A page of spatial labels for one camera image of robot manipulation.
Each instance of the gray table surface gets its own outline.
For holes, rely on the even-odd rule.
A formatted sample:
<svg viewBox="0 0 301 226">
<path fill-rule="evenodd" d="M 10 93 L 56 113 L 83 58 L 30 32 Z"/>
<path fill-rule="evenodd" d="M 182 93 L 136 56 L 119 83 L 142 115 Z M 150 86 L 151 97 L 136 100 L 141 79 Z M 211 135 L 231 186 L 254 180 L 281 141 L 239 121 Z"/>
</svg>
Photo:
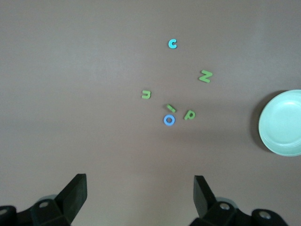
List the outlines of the gray table surface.
<svg viewBox="0 0 301 226">
<path fill-rule="evenodd" d="M 2 0 L 0 205 L 86 173 L 73 226 L 187 226 L 203 175 L 246 214 L 300 225 L 301 156 L 257 131 L 266 103 L 301 87 L 300 40 L 299 0 Z"/>
</svg>

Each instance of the plate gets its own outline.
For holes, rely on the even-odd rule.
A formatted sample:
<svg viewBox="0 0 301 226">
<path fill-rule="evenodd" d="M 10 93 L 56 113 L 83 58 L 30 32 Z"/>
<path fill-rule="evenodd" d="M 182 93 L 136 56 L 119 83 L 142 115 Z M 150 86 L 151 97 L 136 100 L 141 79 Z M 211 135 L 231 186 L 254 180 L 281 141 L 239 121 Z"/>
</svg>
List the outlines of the plate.
<svg viewBox="0 0 301 226">
<path fill-rule="evenodd" d="M 259 134 L 268 149 L 282 156 L 301 154 L 301 89 L 283 92 L 264 107 Z"/>
</svg>

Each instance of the bolt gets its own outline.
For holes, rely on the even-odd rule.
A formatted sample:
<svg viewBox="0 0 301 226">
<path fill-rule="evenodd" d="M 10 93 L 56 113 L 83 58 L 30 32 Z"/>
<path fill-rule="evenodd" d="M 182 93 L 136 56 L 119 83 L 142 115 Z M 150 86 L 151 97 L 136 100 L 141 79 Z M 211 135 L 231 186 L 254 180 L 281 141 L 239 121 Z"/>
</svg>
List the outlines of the bolt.
<svg viewBox="0 0 301 226">
<path fill-rule="evenodd" d="M 220 207 L 223 210 L 230 210 L 230 206 L 228 204 L 224 203 L 224 202 L 220 204 Z"/>
<path fill-rule="evenodd" d="M 6 214 L 8 212 L 7 209 L 0 210 L 0 215 Z"/>
<path fill-rule="evenodd" d="M 267 213 L 266 211 L 260 211 L 259 215 L 264 219 L 271 219 L 271 215 Z"/>
<path fill-rule="evenodd" d="M 44 207 L 46 207 L 46 206 L 48 206 L 48 202 L 42 202 L 42 203 L 39 205 L 40 208 L 44 208 Z"/>
</svg>

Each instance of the screw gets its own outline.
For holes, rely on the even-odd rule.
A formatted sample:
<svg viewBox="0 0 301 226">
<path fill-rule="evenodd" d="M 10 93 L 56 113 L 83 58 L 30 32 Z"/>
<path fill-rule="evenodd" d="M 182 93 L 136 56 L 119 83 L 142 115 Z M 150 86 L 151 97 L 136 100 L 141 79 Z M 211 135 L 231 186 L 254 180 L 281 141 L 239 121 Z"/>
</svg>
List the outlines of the screw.
<svg viewBox="0 0 301 226">
<path fill-rule="evenodd" d="M 0 215 L 6 214 L 8 212 L 7 209 L 0 210 Z"/>
<path fill-rule="evenodd" d="M 224 203 L 224 202 L 220 204 L 220 207 L 223 210 L 230 210 L 230 206 L 228 204 Z"/>
<path fill-rule="evenodd" d="M 267 213 L 266 211 L 260 211 L 259 215 L 264 219 L 271 219 L 271 215 Z"/>
<path fill-rule="evenodd" d="M 40 208 L 44 208 L 44 207 L 46 207 L 46 206 L 48 206 L 48 202 L 42 202 L 42 203 L 39 205 Z"/>
</svg>

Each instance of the light blue plate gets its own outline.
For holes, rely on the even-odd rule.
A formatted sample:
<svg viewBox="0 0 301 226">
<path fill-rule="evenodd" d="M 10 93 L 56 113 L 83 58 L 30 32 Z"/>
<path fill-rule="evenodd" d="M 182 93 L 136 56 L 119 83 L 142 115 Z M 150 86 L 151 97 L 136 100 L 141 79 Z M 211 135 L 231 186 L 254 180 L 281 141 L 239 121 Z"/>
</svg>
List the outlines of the light blue plate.
<svg viewBox="0 0 301 226">
<path fill-rule="evenodd" d="M 259 118 L 259 134 L 268 149 L 283 156 L 301 154 L 301 89 L 274 97 Z"/>
</svg>

